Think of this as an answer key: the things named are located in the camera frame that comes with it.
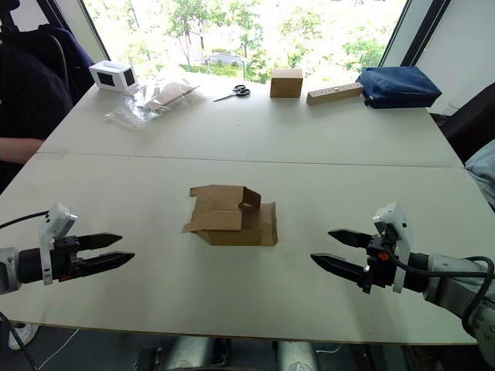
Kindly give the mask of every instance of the open cardboard box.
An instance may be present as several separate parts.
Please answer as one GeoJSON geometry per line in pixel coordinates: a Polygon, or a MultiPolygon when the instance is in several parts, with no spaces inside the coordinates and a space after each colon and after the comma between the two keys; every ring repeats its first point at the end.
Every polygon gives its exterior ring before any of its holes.
{"type": "Polygon", "coordinates": [[[277,243],[275,203],[242,185],[191,188],[196,197],[193,217],[183,232],[192,232],[210,245],[274,246],[277,243]]]}

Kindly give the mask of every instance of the window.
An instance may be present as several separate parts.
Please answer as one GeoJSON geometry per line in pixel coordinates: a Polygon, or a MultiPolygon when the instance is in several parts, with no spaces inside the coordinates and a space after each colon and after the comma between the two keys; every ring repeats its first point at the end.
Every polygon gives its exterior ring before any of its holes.
{"type": "Polygon", "coordinates": [[[314,85],[377,66],[406,0],[84,0],[110,58],[141,78],[167,66],[266,83],[301,67],[314,85]]]}

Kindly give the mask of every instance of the white box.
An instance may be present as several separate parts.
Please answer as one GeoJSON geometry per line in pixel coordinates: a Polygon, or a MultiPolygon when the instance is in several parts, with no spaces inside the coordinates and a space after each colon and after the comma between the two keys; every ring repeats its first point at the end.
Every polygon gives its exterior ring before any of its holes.
{"type": "Polygon", "coordinates": [[[100,89],[124,93],[138,84],[130,64],[102,60],[90,67],[91,76],[100,89]]]}

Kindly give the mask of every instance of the transparent plastic bag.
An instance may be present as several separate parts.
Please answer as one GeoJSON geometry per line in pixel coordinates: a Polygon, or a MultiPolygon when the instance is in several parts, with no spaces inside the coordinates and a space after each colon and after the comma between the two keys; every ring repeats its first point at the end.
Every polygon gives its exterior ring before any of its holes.
{"type": "Polygon", "coordinates": [[[200,98],[198,87],[186,78],[139,84],[123,94],[118,106],[106,116],[132,128],[143,129],[165,112],[174,111],[200,98]]]}

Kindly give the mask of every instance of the small cardboard box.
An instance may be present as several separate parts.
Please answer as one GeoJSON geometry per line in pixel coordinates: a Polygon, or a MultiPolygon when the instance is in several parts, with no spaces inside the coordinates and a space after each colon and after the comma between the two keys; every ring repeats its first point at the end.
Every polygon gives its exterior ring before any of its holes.
{"type": "Polygon", "coordinates": [[[299,98],[301,88],[300,68],[274,68],[271,71],[270,98],[299,98]]]}
{"type": "Polygon", "coordinates": [[[277,243],[275,203],[241,185],[191,188],[196,197],[193,217],[183,232],[192,232],[210,245],[274,246],[277,243]]]}

